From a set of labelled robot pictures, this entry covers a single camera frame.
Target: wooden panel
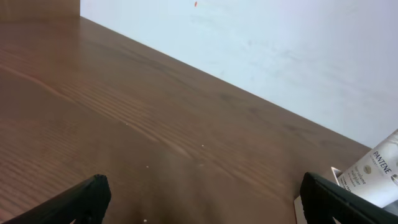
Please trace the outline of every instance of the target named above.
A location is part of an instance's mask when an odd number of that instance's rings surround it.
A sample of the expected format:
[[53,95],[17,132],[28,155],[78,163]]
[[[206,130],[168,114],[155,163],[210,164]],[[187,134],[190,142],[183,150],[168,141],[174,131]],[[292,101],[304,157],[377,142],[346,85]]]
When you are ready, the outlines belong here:
[[0,33],[2,220],[101,173],[106,223],[295,223],[306,171],[369,151],[86,19]]
[[0,0],[0,21],[80,16],[80,0]]

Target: white bottle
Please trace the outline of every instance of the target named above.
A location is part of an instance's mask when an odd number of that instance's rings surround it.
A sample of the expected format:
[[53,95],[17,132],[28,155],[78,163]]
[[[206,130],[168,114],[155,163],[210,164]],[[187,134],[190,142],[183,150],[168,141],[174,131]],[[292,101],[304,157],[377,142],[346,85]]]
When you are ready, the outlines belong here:
[[398,200],[398,130],[337,179],[341,187],[378,207]]

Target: wood grain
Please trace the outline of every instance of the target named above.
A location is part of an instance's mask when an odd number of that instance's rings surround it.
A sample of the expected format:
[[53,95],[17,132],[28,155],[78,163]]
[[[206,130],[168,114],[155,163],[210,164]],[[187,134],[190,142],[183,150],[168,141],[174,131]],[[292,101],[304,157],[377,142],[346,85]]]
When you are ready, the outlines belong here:
[[0,22],[79,16],[80,0],[0,0]]
[[0,33],[2,220],[100,173],[106,223],[295,223],[306,171],[369,151],[83,18]]

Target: bottle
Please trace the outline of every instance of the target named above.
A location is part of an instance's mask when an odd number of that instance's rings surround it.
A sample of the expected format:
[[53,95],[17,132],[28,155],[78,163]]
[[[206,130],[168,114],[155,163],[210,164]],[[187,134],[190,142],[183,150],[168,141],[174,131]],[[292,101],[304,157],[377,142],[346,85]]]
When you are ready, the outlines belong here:
[[398,130],[337,179],[341,187],[378,207],[398,200]]

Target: black object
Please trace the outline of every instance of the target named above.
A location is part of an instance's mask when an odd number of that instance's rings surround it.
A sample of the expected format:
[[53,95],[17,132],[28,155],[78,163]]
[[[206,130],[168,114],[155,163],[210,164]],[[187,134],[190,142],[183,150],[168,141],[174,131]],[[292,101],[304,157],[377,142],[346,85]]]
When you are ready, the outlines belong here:
[[308,224],[335,224],[333,217],[341,224],[398,223],[398,217],[394,214],[371,204],[318,174],[305,173],[300,195]]
[[110,200],[108,180],[98,174],[4,224],[101,224]]

